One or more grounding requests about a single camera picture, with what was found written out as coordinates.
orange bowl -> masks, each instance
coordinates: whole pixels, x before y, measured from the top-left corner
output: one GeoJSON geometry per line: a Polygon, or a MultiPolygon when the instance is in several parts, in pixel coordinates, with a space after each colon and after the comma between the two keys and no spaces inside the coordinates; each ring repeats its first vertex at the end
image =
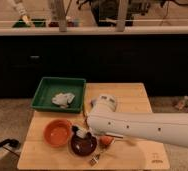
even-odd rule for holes
{"type": "Polygon", "coordinates": [[[44,139],[52,147],[60,147],[69,141],[72,124],[67,119],[56,119],[50,122],[44,130],[44,139]]]}

green tray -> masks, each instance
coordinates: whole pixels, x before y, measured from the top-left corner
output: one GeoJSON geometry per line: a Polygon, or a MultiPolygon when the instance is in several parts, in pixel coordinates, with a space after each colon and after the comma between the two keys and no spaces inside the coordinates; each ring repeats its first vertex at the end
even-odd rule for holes
{"type": "MultiPolygon", "coordinates": [[[[34,23],[35,27],[46,27],[45,19],[38,18],[38,19],[32,19],[31,21],[34,23]]],[[[20,19],[12,27],[19,28],[19,27],[29,27],[29,26],[27,26],[25,22],[22,19],[20,19]]]]}
{"type": "Polygon", "coordinates": [[[39,111],[80,113],[84,103],[86,80],[80,78],[43,77],[35,92],[32,108],[39,111]],[[68,108],[60,108],[51,102],[59,93],[73,93],[74,100],[68,108]]]}

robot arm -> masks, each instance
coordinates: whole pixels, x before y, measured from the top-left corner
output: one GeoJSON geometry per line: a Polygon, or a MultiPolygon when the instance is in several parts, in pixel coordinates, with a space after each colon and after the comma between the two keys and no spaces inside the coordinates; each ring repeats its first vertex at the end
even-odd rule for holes
{"type": "Polygon", "coordinates": [[[116,100],[101,95],[88,114],[95,134],[133,136],[188,147],[188,114],[129,114],[114,112],[116,100]]]}
{"type": "Polygon", "coordinates": [[[29,19],[28,13],[23,6],[22,0],[7,0],[8,3],[12,6],[12,8],[19,13],[22,20],[26,23],[28,26],[32,26],[32,22],[29,19]]]}

cabinet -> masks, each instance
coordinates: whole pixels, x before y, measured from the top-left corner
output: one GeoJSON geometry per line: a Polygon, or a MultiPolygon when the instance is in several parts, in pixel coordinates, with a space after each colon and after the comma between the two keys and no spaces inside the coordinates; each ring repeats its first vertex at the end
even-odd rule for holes
{"type": "Polygon", "coordinates": [[[43,76],[188,95],[188,35],[0,36],[0,97],[33,97],[43,76]]]}

